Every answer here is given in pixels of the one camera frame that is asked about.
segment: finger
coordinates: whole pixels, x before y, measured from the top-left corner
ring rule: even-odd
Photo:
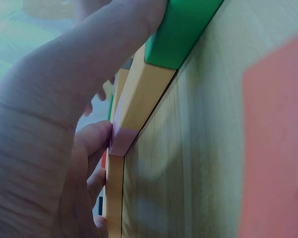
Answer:
[[[91,174],[94,172],[98,162],[100,161],[102,155],[104,154],[108,146],[109,140],[107,140],[98,150],[96,150],[92,155],[88,157],[88,168],[86,178],[89,178]]]
[[[112,78],[109,80],[109,82],[111,83],[111,85],[114,85],[114,83],[115,83],[115,77],[112,77]]]
[[[75,134],[74,146],[82,148],[90,156],[109,140],[111,130],[112,124],[107,120],[89,124]]]
[[[87,190],[92,207],[95,206],[97,197],[106,183],[106,171],[103,168],[95,170],[87,180]]]
[[[94,217],[95,225],[98,229],[98,235],[100,238],[108,238],[108,229],[106,225],[106,220],[102,216]]]
[[[74,127],[105,80],[139,49],[163,17],[164,12],[151,22],[150,11],[139,3],[143,1],[132,2],[132,7],[111,2],[25,56],[0,82],[5,103]]]
[[[109,0],[75,0],[74,16],[77,24],[81,23],[85,18],[107,5]]]
[[[93,112],[93,105],[92,105],[92,103],[89,103],[88,106],[87,106],[86,109],[85,109],[84,116],[87,117],[87,116],[89,116],[92,112]]]
[[[106,93],[105,90],[102,88],[98,93],[97,93],[98,98],[101,101],[105,101],[106,100]]]

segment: light wooden surface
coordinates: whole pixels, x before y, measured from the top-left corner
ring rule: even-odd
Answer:
[[[298,0],[225,0],[125,157],[124,238],[234,238],[244,71],[298,33]]]

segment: green block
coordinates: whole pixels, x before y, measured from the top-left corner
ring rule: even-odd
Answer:
[[[158,31],[146,42],[145,61],[178,69],[223,0],[169,0]]]

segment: wooden edge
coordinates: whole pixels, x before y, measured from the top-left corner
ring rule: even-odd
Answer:
[[[117,73],[117,84],[115,88],[114,93],[114,99],[113,99],[113,106],[112,106],[112,112],[110,116],[110,121],[112,122],[114,119],[114,115],[118,106],[118,102],[120,99],[120,96],[123,92],[127,77],[128,77],[129,70],[127,69],[120,69]]]
[[[128,72],[129,70],[126,69],[118,71],[111,121],[116,112]],[[109,155],[108,152],[106,154],[106,185],[103,198],[103,216],[107,221],[109,238],[121,238],[124,159],[124,156]]]
[[[107,222],[109,238],[121,238],[124,161],[124,156],[107,153],[103,216]]]
[[[124,156],[144,126],[176,70],[144,61],[145,46],[135,54],[113,119],[110,154]]]

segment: skin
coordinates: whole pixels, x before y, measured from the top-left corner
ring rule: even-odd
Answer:
[[[0,83],[0,238],[108,236],[92,207],[105,183],[105,171],[94,169],[112,126],[75,128],[103,83],[158,28],[166,1],[93,3],[77,1],[80,24]]]

